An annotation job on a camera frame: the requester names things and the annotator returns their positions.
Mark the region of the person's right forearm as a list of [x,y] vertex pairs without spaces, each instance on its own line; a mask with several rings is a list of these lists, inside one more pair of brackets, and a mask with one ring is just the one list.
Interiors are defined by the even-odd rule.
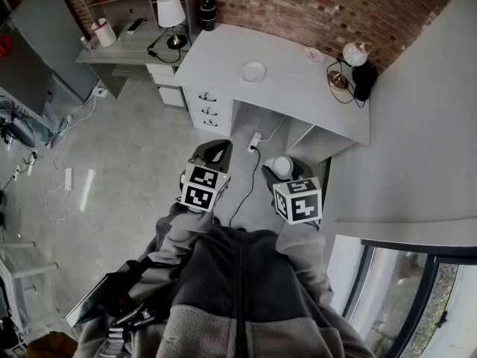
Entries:
[[323,261],[325,238],[316,225],[290,225],[285,222],[279,233],[276,250],[287,256],[294,272],[316,304],[330,305],[333,291]]

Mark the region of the person's grey fleece jacket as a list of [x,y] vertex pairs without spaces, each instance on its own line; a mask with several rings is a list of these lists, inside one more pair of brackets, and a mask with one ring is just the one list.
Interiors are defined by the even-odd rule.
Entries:
[[114,341],[113,318],[99,316],[74,358],[375,358],[331,304],[313,301],[277,252],[279,233],[214,220],[185,262],[150,268],[132,288],[155,321]]

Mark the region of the grey wooden desk with hutch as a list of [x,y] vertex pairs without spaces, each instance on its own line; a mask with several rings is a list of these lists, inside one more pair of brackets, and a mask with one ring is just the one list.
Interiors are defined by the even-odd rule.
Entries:
[[[158,88],[179,89],[174,82],[175,72],[199,31],[195,0],[180,0],[186,19],[177,26],[177,33],[187,36],[187,44],[179,50],[167,45],[172,30],[159,26],[157,0],[81,1],[92,21],[106,18],[117,37],[114,44],[103,48],[94,35],[91,52],[83,50],[76,60],[93,70],[110,95],[119,97],[127,79],[137,75],[149,76]],[[147,22],[128,35],[128,27],[139,18]]]

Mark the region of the white saucer plate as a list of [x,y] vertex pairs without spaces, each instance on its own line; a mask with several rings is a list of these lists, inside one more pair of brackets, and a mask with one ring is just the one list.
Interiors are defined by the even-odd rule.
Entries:
[[247,84],[256,84],[266,76],[266,67],[258,61],[246,63],[240,69],[241,80]]

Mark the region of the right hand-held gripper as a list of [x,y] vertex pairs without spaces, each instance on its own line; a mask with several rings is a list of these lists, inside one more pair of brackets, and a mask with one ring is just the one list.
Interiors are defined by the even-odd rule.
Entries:
[[271,168],[262,166],[267,188],[272,191],[276,212],[290,225],[322,219],[322,190],[312,168],[291,157],[293,181],[280,179]]

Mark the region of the grey metal cabinet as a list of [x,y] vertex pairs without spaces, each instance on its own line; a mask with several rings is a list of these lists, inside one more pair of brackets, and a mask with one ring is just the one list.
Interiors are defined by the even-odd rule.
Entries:
[[10,38],[9,55],[0,57],[0,95],[36,119],[42,118],[52,83],[86,100],[97,77],[75,62],[82,36],[65,0],[24,0],[0,24],[0,38]]

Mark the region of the grey office chair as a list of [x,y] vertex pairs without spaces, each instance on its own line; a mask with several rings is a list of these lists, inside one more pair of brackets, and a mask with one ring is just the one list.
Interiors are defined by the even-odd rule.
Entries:
[[26,148],[36,147],[36,138],[30,126],[23,121],[25,111],[16,109],[15,104],[0,95],[0,138],[9,144],[12,139],[22,143]]

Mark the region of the globe lamp with copper base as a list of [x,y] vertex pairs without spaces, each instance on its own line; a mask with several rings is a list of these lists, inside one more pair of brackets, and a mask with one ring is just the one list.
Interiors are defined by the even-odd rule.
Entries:
[[345,73],[351,69],[364,65],[372,50],[373,46],[370,43],[347,43],[342,51],[343,62],[346,66],[340,66],[339,71],[332,70],[327,72],[329,87],[339,92],[347,90],[349,82]]

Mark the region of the person's yellow trousers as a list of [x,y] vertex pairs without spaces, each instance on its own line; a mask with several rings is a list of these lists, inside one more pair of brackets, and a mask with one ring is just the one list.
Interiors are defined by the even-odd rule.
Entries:
[[28,344],[25,358],[72,358],[78,343],[63,332],[50,333]]

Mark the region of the person's left forearm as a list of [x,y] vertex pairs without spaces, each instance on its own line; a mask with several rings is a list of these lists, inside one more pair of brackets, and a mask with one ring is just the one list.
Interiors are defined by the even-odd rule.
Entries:
[[148,256],[155,263],[178,266],[192,255],[198,238],[213,225],[213,212],[195,213],[175,203],[169,214],[157,221]]

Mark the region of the white shade table lamp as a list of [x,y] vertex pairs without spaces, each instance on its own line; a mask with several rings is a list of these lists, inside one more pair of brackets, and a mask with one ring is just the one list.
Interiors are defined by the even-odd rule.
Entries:
[[180,0],[157,0],[158,24],[172,30],[167,40],[170,49],[182,49],[187,44],[187,36],[177,33],[177,26],[182,25],[186,15]]

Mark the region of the white desk with drawers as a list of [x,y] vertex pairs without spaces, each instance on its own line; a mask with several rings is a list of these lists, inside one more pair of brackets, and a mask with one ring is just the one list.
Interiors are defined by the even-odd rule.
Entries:
[[[230,136],[243,102],[290,119],[285,152],[293,157],[318,163],[355,143],[369,144],[369,105],[350,102],[345,92],[333,94],[327,80],[333,58],[312,63],[304,48],[233,25],[202,31],[175,75],[194,126]],[[266,67],[256,84],[240,77],[251,61]]]

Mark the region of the black window frame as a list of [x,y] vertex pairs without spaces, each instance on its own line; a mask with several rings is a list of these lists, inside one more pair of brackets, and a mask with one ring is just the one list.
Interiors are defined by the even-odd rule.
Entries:
[[371,240],[339,309],[375,358],[477,358],[477,247]]

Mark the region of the white cup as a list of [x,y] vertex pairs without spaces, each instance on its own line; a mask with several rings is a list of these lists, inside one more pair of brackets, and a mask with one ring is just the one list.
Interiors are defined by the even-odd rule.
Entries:
[[292,178],[294,162],[290,157],[279,156],[273,160],[271,169],[280,180],[288,180]]

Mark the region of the small white pink-patterned dish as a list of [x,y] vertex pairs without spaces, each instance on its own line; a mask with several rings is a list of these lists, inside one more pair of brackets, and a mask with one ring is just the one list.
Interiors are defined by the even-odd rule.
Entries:
[[323,64],[325,61],[324,54],[316,48],[305,47],[303,53],[306,59],[312,63]]

